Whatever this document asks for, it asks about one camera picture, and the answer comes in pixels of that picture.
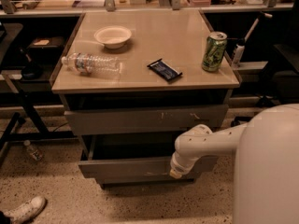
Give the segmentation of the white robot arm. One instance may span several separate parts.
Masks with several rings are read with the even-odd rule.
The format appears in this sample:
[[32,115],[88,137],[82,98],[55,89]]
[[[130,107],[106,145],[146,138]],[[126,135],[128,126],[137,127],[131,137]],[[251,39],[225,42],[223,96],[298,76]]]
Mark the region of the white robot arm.
[[170,175],[202,157],[235,154],[233,224],[299,224],[299,104],[277,105],[218,132],[197,125],[175,141]]

